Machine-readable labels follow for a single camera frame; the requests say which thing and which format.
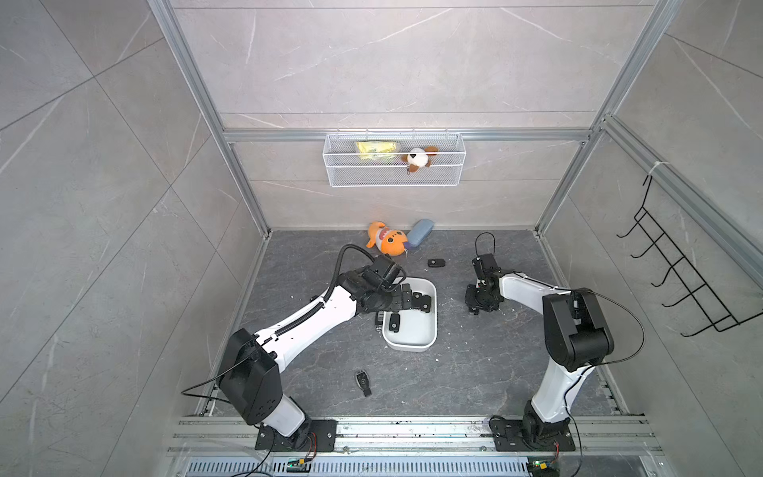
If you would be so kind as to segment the black car key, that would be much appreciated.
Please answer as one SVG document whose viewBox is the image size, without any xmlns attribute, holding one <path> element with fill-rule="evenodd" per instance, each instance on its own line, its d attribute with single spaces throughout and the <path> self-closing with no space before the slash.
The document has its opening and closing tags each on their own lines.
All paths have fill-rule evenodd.
<svg viewBox="0 0 763 477">
<path fill-rule="evenodd" d="M 444 268 L 446 266 L 446 260 L 443 258 L 431 258 L 427 260 L 427 266 L 429 268 Z"/>
<path fill-rule="evenodd" d="M 401 328 L 401 316 L 398 313 L 393 313 L 389 318 L 389 331 L 399 333 L 399 328 Z"/>
</svg>

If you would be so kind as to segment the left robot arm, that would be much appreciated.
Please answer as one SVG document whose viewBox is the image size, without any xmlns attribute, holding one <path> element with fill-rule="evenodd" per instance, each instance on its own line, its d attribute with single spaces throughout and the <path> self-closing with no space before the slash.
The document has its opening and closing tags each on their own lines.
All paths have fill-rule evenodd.
<svg viewBox="0 0 763 477">
<path fill-rule="evenodd" d="M 283 392 L 281 374 L 325 334 L 369 313 L 414 310 L 429 315 L 436 300 L 414 290 L 407 273 L 387 254 L 372 256 L 356 244 L 339 250 L 327 289 L 280 322 L 230 336 L 220 370 L 200 387 L 213 383 L 247 425 L 266 427 L 295 450 L 318 449 L 309 415 Z"/>
</svg>

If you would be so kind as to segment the white storage box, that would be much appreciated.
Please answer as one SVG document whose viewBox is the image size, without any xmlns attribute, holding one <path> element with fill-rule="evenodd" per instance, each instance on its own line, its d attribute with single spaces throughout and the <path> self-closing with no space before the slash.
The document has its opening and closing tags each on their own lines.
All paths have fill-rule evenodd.
<svg viewBox="0 0 763 477">
<path fill-rule="evenodd" d="M 431 281 L 418 277 L 407 278 L 403 283 L 409 284 L 414 291 L 430 295 L 432 297 L 432 310 L 430 313 L 416 310 L 397 312 L 401 316 L 399 333 L 389 331 L 389 318 L 393 312 L 384 312 L 381 335 L 391 349 L 421 353 L 427 351 L 437 338 L 436 287 Z"/>
</svg>

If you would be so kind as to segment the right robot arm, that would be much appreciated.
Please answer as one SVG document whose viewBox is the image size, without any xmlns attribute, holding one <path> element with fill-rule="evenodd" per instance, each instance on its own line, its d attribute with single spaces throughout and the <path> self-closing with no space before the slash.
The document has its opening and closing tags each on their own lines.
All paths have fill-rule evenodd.
<svg viewBox="0 0 763 477">
<path fill-rule="evenodd" d="M 495 312 L 505 301 L 518 302 L 542 315 L 544 345 L 550 356 L 538 391 L 523 417 L 488 419 L 498 451 L 582 451 L 570 413 L 580 388 L 614 352 L 615 340 L 599 300 L 589 288 L 562 288 L 498 266 L 495 255 L 475 252 L 477 279 L 467 286 L 465 303 L 474 315 Z"/>
</svg>

